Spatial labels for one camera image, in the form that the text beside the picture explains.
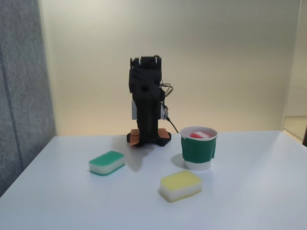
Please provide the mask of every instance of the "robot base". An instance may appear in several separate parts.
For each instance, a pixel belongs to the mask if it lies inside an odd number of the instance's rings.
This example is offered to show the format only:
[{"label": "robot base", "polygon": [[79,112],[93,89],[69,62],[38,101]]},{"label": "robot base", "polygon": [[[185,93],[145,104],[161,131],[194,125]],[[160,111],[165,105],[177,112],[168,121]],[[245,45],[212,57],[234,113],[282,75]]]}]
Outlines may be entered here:
[{"label": "robot base", "polygon": [[[158,138],[156,141],[153,141],[153,142],[139,142],[133,146],[142,147],[144,144],[151,143],[151,144],[156,144],[157,146],[163,147],[172,139],[172,135],[169,132],[167,133],[169,135],[169,138]],[[127,134],[127,142],[130,143],[130,133]]]}]

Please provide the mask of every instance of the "yellow sponge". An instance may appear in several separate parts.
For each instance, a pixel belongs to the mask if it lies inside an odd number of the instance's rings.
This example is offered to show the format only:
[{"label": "yellow sponge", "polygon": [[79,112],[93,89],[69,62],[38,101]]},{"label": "yellow sponge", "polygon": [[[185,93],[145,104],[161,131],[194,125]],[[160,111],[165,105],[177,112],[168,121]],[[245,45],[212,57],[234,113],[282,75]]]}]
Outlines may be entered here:
[{"label": "yellow sponge", "polygon": [[201,178],[190,171],[180,171],[161,179],[160,191],[170,202],[201,192]]}]

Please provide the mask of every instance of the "paper cup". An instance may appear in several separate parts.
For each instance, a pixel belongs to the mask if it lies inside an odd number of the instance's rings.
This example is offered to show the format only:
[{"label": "paper cup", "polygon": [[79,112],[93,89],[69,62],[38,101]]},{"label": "paper cup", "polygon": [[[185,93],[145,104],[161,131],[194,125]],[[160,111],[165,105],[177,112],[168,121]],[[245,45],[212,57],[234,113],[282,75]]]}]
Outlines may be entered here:
[{"label": "paper cup", "polygon": [[[210,138],[190,138],[191,133],[203,131]],[[214,158],[217,132],[212,128],[191,126],[180,131],[182,157],[184,165],[192,170],[206,170],[210,168]]]}]

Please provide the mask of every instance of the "gray fabric wall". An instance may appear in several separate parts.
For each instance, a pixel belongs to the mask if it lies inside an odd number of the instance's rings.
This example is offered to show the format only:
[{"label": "gray fabric wall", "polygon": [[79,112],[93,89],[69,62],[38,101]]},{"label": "gray fabric wall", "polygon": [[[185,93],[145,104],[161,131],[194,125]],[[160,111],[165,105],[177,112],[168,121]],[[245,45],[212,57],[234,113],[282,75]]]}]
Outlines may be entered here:
[{"label": "gray fabric wall", "polygon": [[36,0],[0,0],[0,196],[55,136]]}]

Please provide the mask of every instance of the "wire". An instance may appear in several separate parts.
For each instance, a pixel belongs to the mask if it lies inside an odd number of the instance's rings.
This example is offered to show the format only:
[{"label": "wire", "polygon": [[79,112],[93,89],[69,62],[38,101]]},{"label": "wire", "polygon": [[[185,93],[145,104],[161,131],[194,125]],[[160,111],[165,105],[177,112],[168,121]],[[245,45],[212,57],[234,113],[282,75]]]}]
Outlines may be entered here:
[{"label": "wire", "polygon": [[168,116],[168,107],[164,104],[164,101],[161,102],[161,105],[163,107],[163,111],[164,111],[164,118],[166,119],[166,117]]},{"label": "wire", "polygon": [[173,86],[171,86],[171,84],[169,84],[169,83],[163,83],[163,81],[162,81],[162,83],[161,83],[161,87],[167,87],[167,90],[166,90],[166,92],[165,92],[165,97],[167,97],[168,95],[170,95],[171,94],[171,92],[173,91]]},{"label": "wire", "polygon": [[175,129],[176,132],[178,133],[178,130],[177,130],[176,127],[174,126],[173,122],[171,122],[171,119],[169,119],[168,116],[166,117],[166,120],[169,121],[169,122],[172,124],[172,126],[174,127],[174,129]]}]

